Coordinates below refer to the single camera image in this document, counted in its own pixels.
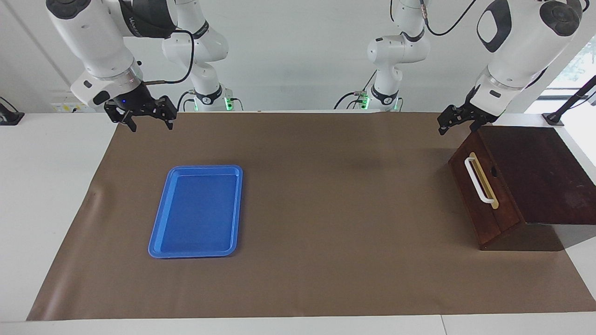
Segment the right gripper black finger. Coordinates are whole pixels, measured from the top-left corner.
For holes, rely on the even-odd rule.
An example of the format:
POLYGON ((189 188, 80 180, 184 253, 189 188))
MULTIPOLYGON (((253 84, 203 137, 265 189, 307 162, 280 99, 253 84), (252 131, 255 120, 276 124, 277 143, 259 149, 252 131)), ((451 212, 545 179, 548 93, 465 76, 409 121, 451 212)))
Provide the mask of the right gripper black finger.
POLYGON ((166 127, 172 131, 174 120, 177 118, 177 107, 166 95, 154 100, 154 104, 154 118, 164 121, 166 127))
POLYGON ((104 112, 107 113, 108 117, 113 123, 126 125, 132 132, 136 132, 137 125, 134 123, 133 114, 131 111, 125 110, 121 113, 115 102, 105 102, 104 112))

